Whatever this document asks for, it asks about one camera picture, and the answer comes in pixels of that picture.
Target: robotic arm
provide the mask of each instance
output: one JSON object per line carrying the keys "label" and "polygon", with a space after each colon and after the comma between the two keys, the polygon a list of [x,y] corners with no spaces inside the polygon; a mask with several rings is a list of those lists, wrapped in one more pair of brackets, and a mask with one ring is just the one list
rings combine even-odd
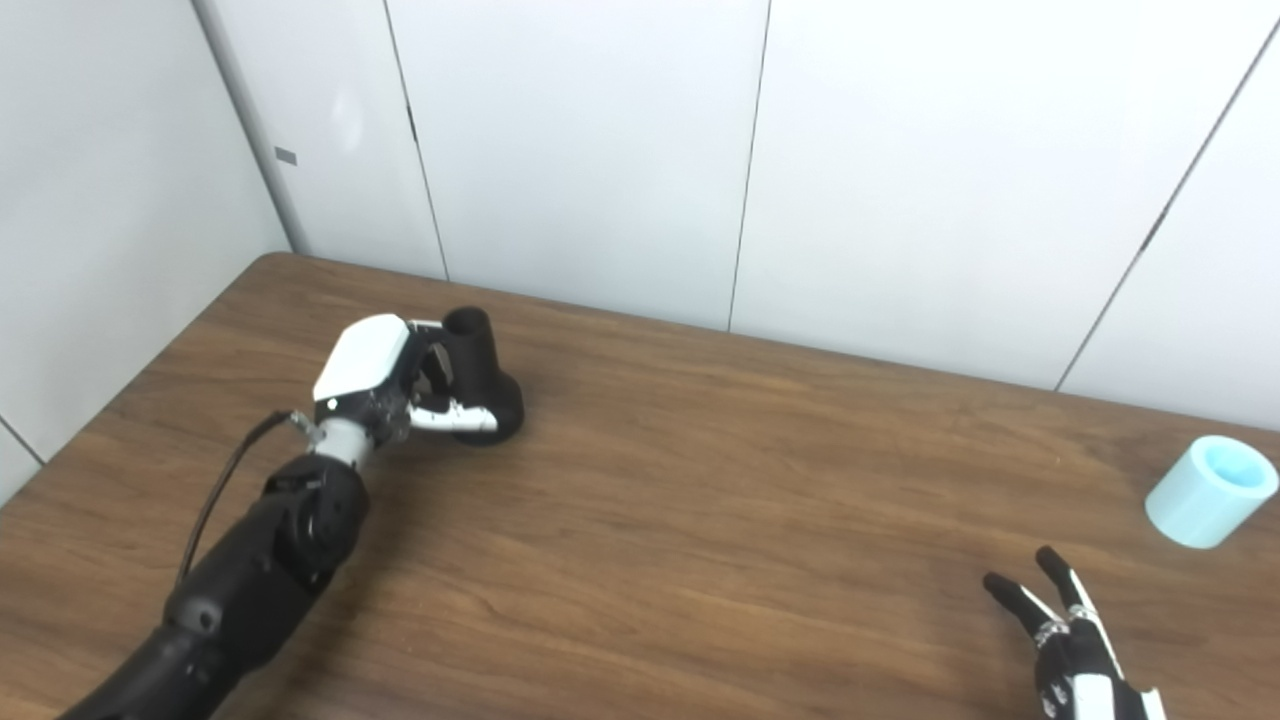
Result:
{"label": "robotic arm", "polygon": [[440,323],[375,315],[349,325],[312,396],[315,424],[300,413],[273,418],[303,429],[307,452],[179,575],[160,626],[63,720],[207,719],[275,657],[351,555],[369,510],[360,471],[375,448],[411,429],[494,445],[524,423],[520,386],[498,368],[477,307]]}

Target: blue cylinder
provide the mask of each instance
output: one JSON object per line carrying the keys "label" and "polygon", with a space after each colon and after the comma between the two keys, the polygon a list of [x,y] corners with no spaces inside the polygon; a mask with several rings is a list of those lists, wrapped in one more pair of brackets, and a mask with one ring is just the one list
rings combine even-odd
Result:
{"label": "blue cylinder", "polygon": [[1204,436],[1192,443],[1147,496],[1147,516],[1187,547],[1217,547],[1276,493],[1275,466],[1238,439]]}

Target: wire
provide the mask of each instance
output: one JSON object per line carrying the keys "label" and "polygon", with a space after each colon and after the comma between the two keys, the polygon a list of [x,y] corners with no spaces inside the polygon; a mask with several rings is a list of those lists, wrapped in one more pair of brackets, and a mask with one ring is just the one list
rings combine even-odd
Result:
{"label": "wire", "polygon": [[182,553],[182,562],[178,564],[178,578],[174,580],[174,587],[180,585],[182,580],[186,579],[187,573],[191,571],[191,561],[196,556],[196,546],[200,544],[200,536],[205,532],[205,524],[209,523],[209,516],[214,511],[214,505],[218,503],[218,497],[223,495],[223,488],[227,487],[227,480],[232,478],[232,473],[236,471],[236,466],[239,465],[244,454],[248,448],[253,446],[257,441],[262,439],[262,436],[269,433],[273,428],[280,423],[289,419],[292,415],[288,410],[276,410],[268,415],[261,423],[253,427],[244,439],[236,446],[232,451],[232,456],[227,459],[227,466],[223,468],[223,474],[218,475],[218,482],[209,491],[209,497],[205,498],[205,506],[200,509],[200,515],[196,518],[196,525],[191,528],[191,536],[187,538],[187,550]]}

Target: wooden table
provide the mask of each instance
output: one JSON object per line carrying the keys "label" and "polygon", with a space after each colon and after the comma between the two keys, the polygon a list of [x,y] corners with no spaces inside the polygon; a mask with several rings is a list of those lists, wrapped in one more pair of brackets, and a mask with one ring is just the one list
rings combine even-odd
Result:
{"label": "wooden table", "polygon": [[[1171,717],[1280,707],[1280,503],[1210,552],[1142,510],[1196,436],[1280,436],[273,255],[0,514],[0,716],[55,716],[146,635],[227,454],[307,407],[344,325],[463,304],[525,429],[385,452],[360,548],[225,717],[1025,720],[1033,651],[980,578],[1052,596],[1042,543]],[[300,448],[260,443],[206,537]]]}

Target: white panel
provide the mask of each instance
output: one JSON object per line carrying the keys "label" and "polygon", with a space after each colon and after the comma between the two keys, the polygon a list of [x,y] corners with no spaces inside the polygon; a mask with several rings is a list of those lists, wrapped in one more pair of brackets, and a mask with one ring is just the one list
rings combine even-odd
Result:
{"label": "white panel", "polygon": [[392,0],[449,277],[724,328],[767,0]]}
{"label": "white panel", "polygon": [[1052,387],[1280,3],[772,13],[732,329]]}
{"label": "white panel", "polygon": [[1280,430],[1280,46],[1196,165],[1062,389]]}
{"label": "white panel", "polygon": [[0,424],[0,507],[40,470],[40,462]]}
{"label": "white panel", "polygon": [[383,4],[197,1],[298,250],[443,278]]}
{"label": "white panel", "polygon": [[0,407],[49,457],[279,219],[196,15],[0,3]]}

